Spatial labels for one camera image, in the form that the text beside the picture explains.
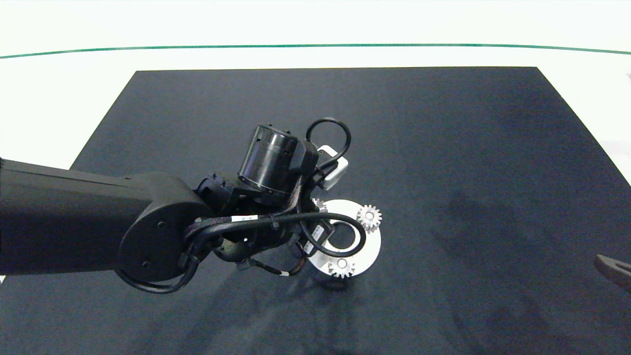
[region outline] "white connector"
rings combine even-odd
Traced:
[[[321,146],[320,148],[318,148],[318,151],[324,152],[326,155],[329,155],[330,158],[334,157],[337,154],[335,149],[329,147],[328,145]],[[344,175],[347,168],[348,160],[346,160],[344,157],[340,157],[338,159],[338,166],[324,178],[322,182],[322,188],[325,191],[330,190],[335,184],[338,183],[339,179],[342,177],[342,175]]]

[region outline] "white ring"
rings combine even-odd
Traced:
[[[328,212],[349,216],[352,219],[357,218],[357,212],[359,212],[359,210],[362,208],[359,203],[349,200],[331,200],[324,202],[324,205],[326,206]],[[331,220],[331,222],[334,224],[340,223],[339,221],[335,220]],[[332,251],[349,251],[353,249],[357,244],[359,244],[360,240],[359,232],[357,231],[357,229],[353,227],[353,230],[355,231],[355,240],[353,241],[353,244],[351,244],[351,246],[349,246],[348,248],[336,248],[331,243],[329,243],[328,240],[324,242],[324,246]],[[318,270],[327,275],[340,275],[351,273],[352,276],[356,276],[370,268],[370,266],[377,259],[380,249],[381,232],[379,228],[376,228],[372,232],[366,232],[366,243],[364,244],[363,248],[361,248],[360,251],[358,251],[353,256],[349,258],[336,258],[334,256],[324,254],[321,251],[316,251],[316,253],[309,258],[309,262],[311,262],[311,264],[313,264],[313,266],[315,266]],[[338,262],[340,259],[345,259],[345,268],[341,268],[338,266]]]

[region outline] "green line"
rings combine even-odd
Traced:
[[[629,51],[613,51],[609,49],[556,47],[554,45],[527,45],[527,44],[477,44],[477,43],[350,43],[350,44],[237,44],[237,45],[153,45],[148,47],[109,47],[70,49],[68,51],[52,51],[39,53],[12,54],[0,56],[0,59],[47,56],[49,54],[102,52],[102,51],[133,51],[136,49],[199,49],[199,48],[325,48],[325,47],[503,47],[503,48],[531,48],[531,49],[557,49],[560,51],[596,52],[610,54],[627,54]]]

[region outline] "white wall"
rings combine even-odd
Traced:
[[[631,52],[609,1],[0,1],[0,56],[153,45],[479,43]],[[68,168],[151,69],[537,66],[631,181],[631,55],[486,47],[160,49],[0,59],[0,154]]]

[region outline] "black cable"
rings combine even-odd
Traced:
[[[204,233],[199,233],[191,242],[189,246],[189,251],[195,255],[197,252],[202,250],[206,243],[211,239],[215,238],[215,236],[221,233],[227,232],[235,232],[235,231],[243,231],[245,229],[253,229],[260,227],[267,227],[272,223],[272,220],[267,216],[260,216],[262,218],[256,220],[244,220],[240,222],[227,222],[227,223],[219,223],[213,226],[209,226],[204,229]],[[327,212],[315,212],[315,213],[307,213],[307,214],[292,214],[292,215],[281,215],[274,218],[274,221],[277,223],[292,223],[292,222],[305,222],[308,220],[321,220],[321,219],[334,219],[340,220],[342,222],[349,223],[353,227],[357,228],[360,235],[359,243],[349,251],[332,251],[328,250],[325,247],[318,244],[318,242],[313,238],[311,233],[307,233],[307,240],[314,245],[316,249],[319,251],[329,255],[334,256],[336,258],[348,258],[359,252],[364,244],[366,243],[366,232],[364,231],[362,225],[357,222],[355,219],[352,219],[349,216],[341,215],[341,214],[331,214]]]
[[[231,220],[232,220],[232,217],[213,217],[213,218],[203,219],[199,222],[195,222],[189,225],[188,227],[184,229],[184,232],[183,232],[184,244],[188,244],[189,240],[194,235],[200,233],[200,231],[202,231],[204,228],[212,226],[213,224],[230,222]]]
[[[170,285],[158,285],[150,282],[136,280],[123,270],[116,270],[116,274],[128,285],[139,289],[140,291],[155,293],[155,294],[169,294],[178,291],[182,287],[186,286],[189,281],[195,276],[199,266],[199,260],[194,255],[189,255],[189,262],[186,266],[186,271],[180,278],[180,280]]]
[[[279,276],[294,276],[297,275],[298,273],[300,273],[300,271],[302,270],[302,267],[305,266],[305,263],[307,262],[307,254],[305,254],[305,252],[302,250],[302,246],[296,242],[296,245],[298,246],[298,248],[300,249],[300,253],[301,253],[301,257],[298,261],[298,263],[289,271],[282,271],[282,270],[278,270],[277,268],[271,267],[269,265],[266,265],[258,260],[255,260],[253,258],[250,258],[251,261],[251,265],[256,266],[256,267],[260,267],[263,270],[267,271],[267,272],[271,272],[272,274],[275,275],[279,275]]]
[[[346,134],[346,141],[344,142],[344,147],[342,148],[342,150],[339,151],[339,153],[337,153],[334,157],[331,157],[329,160],[318,164],[318,166],[316,167],[315,171],[309,176],[309,178],[307,178],[307,181],[309,181],[316,173],[320,172],[322,173],[322,169],[329,167],[331,165],[333,165],[336,161],[339,160],[339,158],[341,158],[342,156],[344,156],[344,154],[346,154],[346,152],[348,151],[348,148],[351,145],[351,130],[348,128],[348,126],[342,122],[342,121],[338,121],[335,118],[332,117],[325,117],[325,118],[320,118],[316,121],[314,121],[308,128],[307,128],[307,132],[305,134],[305,140],[307,141],[311,141],[311,132],[313,131],[313,129],[321,123],[325,123],[325,122],[331,122],[334,124],[337,124],[338,126],[342,127],[342,129],[344,130],[344,133]]]

